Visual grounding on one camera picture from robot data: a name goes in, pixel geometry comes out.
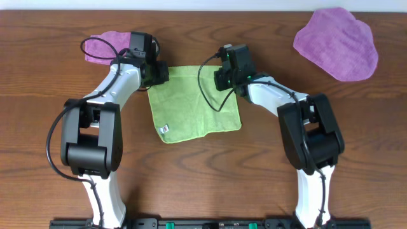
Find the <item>green microfiber cloth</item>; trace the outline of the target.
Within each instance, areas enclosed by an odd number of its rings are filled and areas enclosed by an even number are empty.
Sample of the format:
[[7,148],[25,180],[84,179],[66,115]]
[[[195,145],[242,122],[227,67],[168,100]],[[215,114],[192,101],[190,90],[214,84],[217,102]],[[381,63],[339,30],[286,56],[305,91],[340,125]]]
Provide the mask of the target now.
[[218,66],[169,67],[169,81],[148,90],[153,123],[167,144],[189,141],[242,126],[235,94],[216,90]]

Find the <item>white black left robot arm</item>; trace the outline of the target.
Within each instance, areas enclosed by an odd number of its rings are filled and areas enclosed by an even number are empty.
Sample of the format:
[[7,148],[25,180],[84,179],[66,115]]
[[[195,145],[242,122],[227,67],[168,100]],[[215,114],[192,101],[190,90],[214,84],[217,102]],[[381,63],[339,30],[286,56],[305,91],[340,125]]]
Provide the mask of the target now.
[[160,45],[145,32],[131,32],[130,44],[108,57],[109,72],[100,85],[82,99],[68,99],[57,117],[62,122],[60,157],[71,169],[66,179],[81,182],[90,200],[89,228],[121,228],[126,207],[120,197],[116,171],[123,155],[121,110],[141,88],[169,80],[167,63],[158,60]]

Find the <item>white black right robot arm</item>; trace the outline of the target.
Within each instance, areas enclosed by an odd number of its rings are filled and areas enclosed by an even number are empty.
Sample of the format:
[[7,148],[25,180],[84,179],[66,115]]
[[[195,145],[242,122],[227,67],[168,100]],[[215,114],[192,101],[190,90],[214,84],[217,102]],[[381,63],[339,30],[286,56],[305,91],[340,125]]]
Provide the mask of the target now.
[[217,90],[230,88],[278,118],[285,154],[298,175],[297,220],[303,228],[326,227],[331,176],[345,148],[329,99],[296,92],[258,72],[247,45],[224,45],[215,57],[222,62],[214,73]]

